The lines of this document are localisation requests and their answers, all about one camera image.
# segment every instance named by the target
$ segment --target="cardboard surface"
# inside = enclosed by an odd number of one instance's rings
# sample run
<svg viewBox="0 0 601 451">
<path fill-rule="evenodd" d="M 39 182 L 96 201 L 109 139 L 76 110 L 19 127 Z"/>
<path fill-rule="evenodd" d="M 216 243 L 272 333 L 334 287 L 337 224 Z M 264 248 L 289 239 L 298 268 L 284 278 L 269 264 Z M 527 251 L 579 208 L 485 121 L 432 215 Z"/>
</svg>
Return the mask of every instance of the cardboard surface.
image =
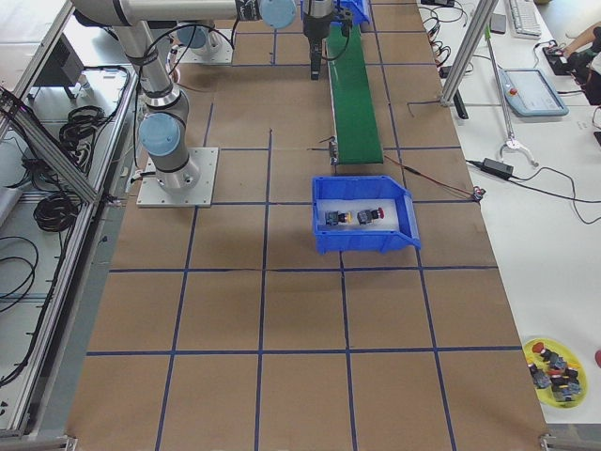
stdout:
<svg viewBox="0 0 601 451">
<path fill-rule="evenodd" d="M 432 354 L 355 355 L 352 365 L 359 449 L 453 449 Z"/>
<path fill-rule="evenodd" d="M 66 433 L 84 451 L 150 450 L 157 425 L 169 357 L 87 357 Z"/>
<path fill-rule="evenodd" d="M 252 449 L 255 398 L 256 357 L 178 356 L 162 449 Z"/>
<path fill-rule="evenodd" d="M 449 109 L 407 107 L 440 90 L 417 6 L 384 3 L 362 43 L 385 154 L 470 191 Z M 239 32 L 233 67 L 180 68 L 187 142 L 223 148 L 217 205 L 130 197 L 68 433 L 84 451 L 539 449 L 480 207 L 388 160 L 338 167 L 406 184 L 423 249 L 318 254 L 325 65 L 310 81 L 299 18 Z"/>
</svg>

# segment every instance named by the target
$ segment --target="white table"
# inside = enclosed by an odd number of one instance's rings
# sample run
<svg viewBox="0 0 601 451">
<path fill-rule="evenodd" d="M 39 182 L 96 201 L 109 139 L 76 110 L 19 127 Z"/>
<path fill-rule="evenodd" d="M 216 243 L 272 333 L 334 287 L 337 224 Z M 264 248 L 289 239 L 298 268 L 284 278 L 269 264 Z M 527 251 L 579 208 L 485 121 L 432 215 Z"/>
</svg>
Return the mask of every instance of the white table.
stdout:
<svg viewBox="0 0 601 451">
<path fill-rule="evenodd" d="M 472 6 L 467 5 L 470 15 Z M 500 0 L 496 11 L 505 13 Z M 458 11 L 438 9 L 441 19 L 452 19 Z M 541 40 L 551 35 L 543 26 Z M 456 52 L 467 28 L 463 21 L 444 23 L 439 40 Z M 536 41 L 493 35 L 492 45 L 498 63 L 505 69 L 534 67 Z M 536 65 L 558 90 L 578 89 L 570 77 L 552 73 L 542 55 Z M 484 39 L 476 54 L 488 56 Z M 445 64 L 452 64 L 455 55 Z M 453 116 L 466 159 L 481 161 L 497 158 L 506 139 L 499 95 L 491 62 L 474 57 L 473 72 L 467 74 L 460 86 L 470 119 Z M 601 199 L 601 147 L 593 136 L 594 107 L 582 94 L 563 98 L 570 109 L 566 117 L 520 118 L 512 114 L 516 138 L 532 150 L 541 166 L 559 169 L 576 180 L 578 196 Z M 534 170 L 522 153 L 505 153 L 505 162 L 515 167 L 520 177 Z M 530 192 L 495 179 L 476 168 L 470 170 L 474 185 L 486 189 L 482 214 L 497 258 L 503 284 L 512 307 L 522 342 L 535 337 L 550 337 L 564 343 L 579 358 L 587 374 L 589 393 L 582 404 L 573 409 L 555 409 L 543 405 L 550 424 L 601 423 L 601 369 L 594 353 L 601 349 L 601 221 L 595 225 L 582 224 L 573 212 L 571 203 Z M 571 195 L 566 179 L 546 173 L 531 182 L 533 186 L 556 193 Z M 601 204 L 578 205 L 587 219 L 601 216 Z"/>
</svg>

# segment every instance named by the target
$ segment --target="blue storage bin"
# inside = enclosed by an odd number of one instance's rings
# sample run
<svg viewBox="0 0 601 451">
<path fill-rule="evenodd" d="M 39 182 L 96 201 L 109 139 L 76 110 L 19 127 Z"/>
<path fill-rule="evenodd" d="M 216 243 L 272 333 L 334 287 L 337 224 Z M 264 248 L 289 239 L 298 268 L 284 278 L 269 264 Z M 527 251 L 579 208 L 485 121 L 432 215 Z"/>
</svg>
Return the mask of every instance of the blue storage bin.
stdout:
<svg viewBox="0 0 601 451">
<path fill-rule="evenodd" d="M 340 202 L 340 205 L 352 205 L 352 202 L 348 201 L 359 202 L 361 199 L 383 199 L 394 205 L 394 219 L 398 220 L 398 229 L 374 230 L 370 229 L 372 227 L 369 225 L 349 229 L 325 224 L 322 205 L 335 202 Z M 418 249 L 422 247 L 411 193 L 387 176 L 313 178 L 313 231 L 320 254 L 351 250 L 383 253 L 403 249 L 408 245 Z"/>
<path fill-rule="evenodd" d="M 340 6 L 352 11 L 353 25 L 369 23 L 369 4 L 367 0 L 340 0 Z M 302 14 L 302 0 L 300 0 L 300 13 Z"/>
</svg>

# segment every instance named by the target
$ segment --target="conveyor belt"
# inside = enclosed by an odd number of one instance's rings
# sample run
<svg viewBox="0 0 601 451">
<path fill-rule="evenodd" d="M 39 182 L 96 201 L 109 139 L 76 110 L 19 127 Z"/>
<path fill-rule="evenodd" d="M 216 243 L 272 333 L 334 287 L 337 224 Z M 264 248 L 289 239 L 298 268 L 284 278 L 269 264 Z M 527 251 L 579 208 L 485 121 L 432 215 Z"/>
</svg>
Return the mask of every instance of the conveyor belt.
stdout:
<svg viewBox="0 0 601 451">
<path fill-rule="evenodd" d="M 346 41 L 347 38 L 334 28 L 328 37 L 329 57 L 340 54 Z M 342 56 L 331 61 L 329 66 L 338 163 L 382 163 L 382 146 L 365 71 L 359 27 L 353 28 Z"/>
</svg>

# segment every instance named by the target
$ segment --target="yellow tray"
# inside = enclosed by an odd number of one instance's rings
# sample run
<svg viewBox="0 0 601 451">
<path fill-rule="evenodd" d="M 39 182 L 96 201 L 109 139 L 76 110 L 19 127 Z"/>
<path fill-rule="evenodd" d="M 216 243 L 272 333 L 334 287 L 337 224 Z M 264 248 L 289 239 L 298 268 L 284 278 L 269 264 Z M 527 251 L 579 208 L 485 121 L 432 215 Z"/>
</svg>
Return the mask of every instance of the yellow tray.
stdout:
<svg viewBox="0 0 601 451">
<path fill-rule="evenodd" d="M 543 362 L 543 358 L 540 354 L 534 352 L 532 350 L 532 346 L 534 346 L 539 341 L 545 343 L 545 348 L 548 350 L 552 350 L 553 352 L 557 352 L 560 354 L 565 362 L 568 363 L 568 366 L 573 367 L 578 371 L 578 381 L 580 382 L 580 388 L 582 391 L 579 395 L 574 395 L 573 401 L 567 402 L 558 402 L 553 397 L 553 393 L 551 392 L 551 387 L 548 388 L 537 388 L 536 395 L 538 396 L 538 400 L 544 402 L 548 406 L 557 407 L 559 409 L 570 409 L 576 407 L 578 404 L 582 402 L 584 397 L 586 397 L 586 392 L 588 388 L 588 384 L 586 382 L 586 375 L 584 374 L 584 369 L 582 369 L 582 365 L 580 361 L 576 358 L 576 355 L 569 350 L 566 346 L 558 343 L 555 340 L 551 340 L 550 338 L 534 338 L 534 340 L 529 341 L 523 347 L 524 354 L 526 355 L 526 360 L 534 362 L 536 366 L 538 366 L 543 371 L 548 371 L 548 364 Z"/>
</svg>

